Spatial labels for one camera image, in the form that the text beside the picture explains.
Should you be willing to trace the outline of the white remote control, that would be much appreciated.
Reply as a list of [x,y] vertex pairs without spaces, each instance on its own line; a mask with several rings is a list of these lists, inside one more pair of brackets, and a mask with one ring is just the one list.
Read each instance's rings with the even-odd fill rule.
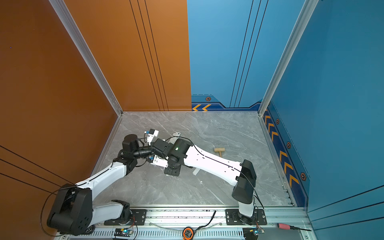
[[180,132],[173,132],[172,137],[179,138],[181,136]]

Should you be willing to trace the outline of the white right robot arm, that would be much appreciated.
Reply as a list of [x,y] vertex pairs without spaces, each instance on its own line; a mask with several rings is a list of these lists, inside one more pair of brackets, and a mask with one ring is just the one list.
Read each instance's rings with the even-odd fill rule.
[[230,161],[208,153],[187,139],[178,138],[173,144],[157,139],[150,143],[153,163],[165,167],[164,173],[179,176],[182,166],[197,168],[215,175],[233,186],[232,197],[239,203],[239,218],[245,225],[256,221],[254,194],[256,172],[252,162]]

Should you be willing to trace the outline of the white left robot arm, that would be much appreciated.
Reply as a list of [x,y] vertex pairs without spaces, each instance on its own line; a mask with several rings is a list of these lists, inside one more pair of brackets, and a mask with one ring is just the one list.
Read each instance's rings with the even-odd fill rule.
[[65,184],[58,191],[47,219],[47,226],[70,235],[89,235],[98,223],[114,221],[125,225],[132,221],[130,204],[112,200],[94,205],[95,198],[117,180],[125,177],[138,164],[138,159],[152,155],[150,145],[140,145],[137,135],[125,136],[118,156],[99,173],[74,185]]

